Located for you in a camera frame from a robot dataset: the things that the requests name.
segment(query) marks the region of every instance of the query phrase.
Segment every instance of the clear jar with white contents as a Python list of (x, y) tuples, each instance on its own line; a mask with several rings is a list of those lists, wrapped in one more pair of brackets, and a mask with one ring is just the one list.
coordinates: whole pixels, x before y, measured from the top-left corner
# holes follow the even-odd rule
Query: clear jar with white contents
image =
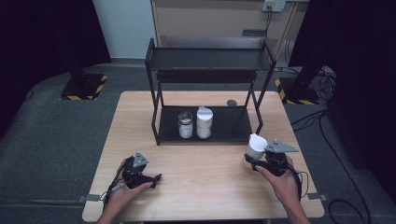
[(192, 136), (192, 113), (190, 111), (182, 111), (178, 114), (178, 133), (182, 138)]

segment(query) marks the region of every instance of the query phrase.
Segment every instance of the lower shelf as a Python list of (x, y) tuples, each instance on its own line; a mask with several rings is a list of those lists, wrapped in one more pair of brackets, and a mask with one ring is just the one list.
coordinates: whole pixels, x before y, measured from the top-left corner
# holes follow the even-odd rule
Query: lower shelf
[[(196, 114), (198, 106), (165, 106), (162, 108), (159, 140), (161, 143), (183, 142), (248, 142), (252, 134), (248, 110), (244, 106), (207, 106), (213, 111), (212, 134), (201, 139), (196, 134)], [(182, 138), (178, 133), (177, 115), (188, 110), (193, 115), (193, 134)]]

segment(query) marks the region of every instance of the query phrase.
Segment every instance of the white wall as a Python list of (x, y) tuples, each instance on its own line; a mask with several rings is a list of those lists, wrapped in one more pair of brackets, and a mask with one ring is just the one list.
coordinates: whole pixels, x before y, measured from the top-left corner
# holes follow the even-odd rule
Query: white wall
[(155, 38), (150, 0), (93, 0), (111, 58), (144, 59)]

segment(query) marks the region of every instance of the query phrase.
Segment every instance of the light wood tabletop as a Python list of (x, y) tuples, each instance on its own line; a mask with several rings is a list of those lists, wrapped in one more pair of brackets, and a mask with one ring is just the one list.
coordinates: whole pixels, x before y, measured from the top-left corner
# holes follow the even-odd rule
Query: light wood tabletop
[[(243, 105), (244, 91), (165, 91), (167, 105), (226, 105), (234, 99)], [(248, 105), (252, 130), (258, 126), (253, 103)], [(120, 221), (224, 220), (286, 217), (271, 185), (244, 163), (246, 144), (156, 145), (151, 130), (153, 103), (149, 91), (126, 91), (112, 121), (101, 159), (92, 181), (90, 194), (101, 195), (113, 180), (124, 158), (136, 151), (149, 160), (143, 174), (163, 174), (155, 189), (148, 189), (131, 203)], [(268, 143), (275, 139), (297, 147), (286, 111), (276, 92), (265, 93), (261, 109), (263, 127), (260, 136)], [(294, 167), (307, 169), (301, 148), (287, 153)], [(309, 175), (308, 193), (317, 192)], [(306, 178), (303, 193), (306, 189)], [(319, 199), (301, 199), (308, 217), (322, 217)], [(87, 202), (82, 217), (96, 221), (102, 214), (102, 202)]]

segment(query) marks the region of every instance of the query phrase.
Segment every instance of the black curtain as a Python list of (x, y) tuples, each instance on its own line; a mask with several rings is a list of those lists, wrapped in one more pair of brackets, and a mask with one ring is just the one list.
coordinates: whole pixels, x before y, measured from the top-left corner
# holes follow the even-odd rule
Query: black curtain
[(304, 66), (324, 29), (336, 28), (323, 64), (337, 76), (332, 102), (340, 115), (333, 117), (342, 118), (338, 128), (347, 149), (357, 149), (352, 153), (360, 154), (394, 202), (395, 8), (394, 1), (311, 0), (290, 59), (290, 66)]
[(110, 62), (92, 0), (1, 1), (0, 136), (36, 83), (68, 71), (53, 24), (81, 67)]

